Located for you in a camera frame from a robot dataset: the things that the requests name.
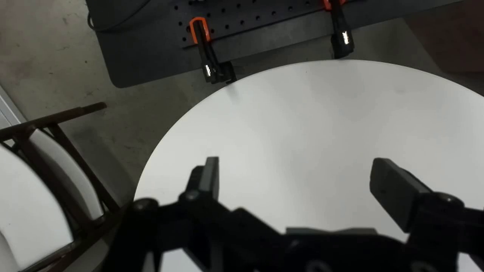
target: concrete floor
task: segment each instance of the concrete floor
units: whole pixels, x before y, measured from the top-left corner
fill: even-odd
[[[71,120],[64,128],[118,199],[129,201],[156,143],[183,113],[220,86],[207,84],[203,74],[194,71],[117,89],[108,77],[97,37],[86,25],[86,13],[85,1],[79,0],[0,0],[0,84],[26,119],[106,101],[105,111]],[[403,19],[354,34],[353,59],[440,72]],[[318,39],[235,65],[239,75],[248,75],[328,57],[330,42]]]

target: clamp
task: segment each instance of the clamp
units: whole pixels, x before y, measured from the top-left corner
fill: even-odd
[[[324,10],[330,12],[333,18],[331,43],[336,59],[342,59],[354,51],[351,28],[344,13],[345,3],[347,0],[322,0]]]
[[[189,22],[192,40],[198,45],[201,57],[201,69],[206,80],[210,83],[232,83],[236,80],[236,74],[232,62],[220,63],[212,46],[210,27],[204,16],[195,16]]]

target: black pegboard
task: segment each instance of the black pegboard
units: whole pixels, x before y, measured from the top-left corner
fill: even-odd
[[[183,48],[192,46],[189,21],[194,16],[206,16],[212,37],[221,39],[318,10],[322,10],[321,0],[176,0],[171,4]]]

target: gray floor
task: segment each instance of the gray floor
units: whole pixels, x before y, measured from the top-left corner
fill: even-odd
[[[108,77],[95,34],[86,25],[86,13],[82,0],[0,0],[0,84],[26,119],[106,101],[109,108],[105,111],[71,120],[64,128],[109,179],[118,198],[127,201],[162,136],[220,86],[207,84],[201,72],[194,71],[117,89]],[[403,19],[365,27],[354,34],[357,51],[353,59],[440,72]],[[328,57],[330,42],[318,39],[235,65],[241,75],[248,75]]]

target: pegboard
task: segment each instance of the pegboard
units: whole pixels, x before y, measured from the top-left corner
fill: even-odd
[[[189,21],[206,16],[212,39],[221,39],[251,28],[275,24],[322,10],[321,0],[176,0],[171,4],[179,43],[192,46]]]

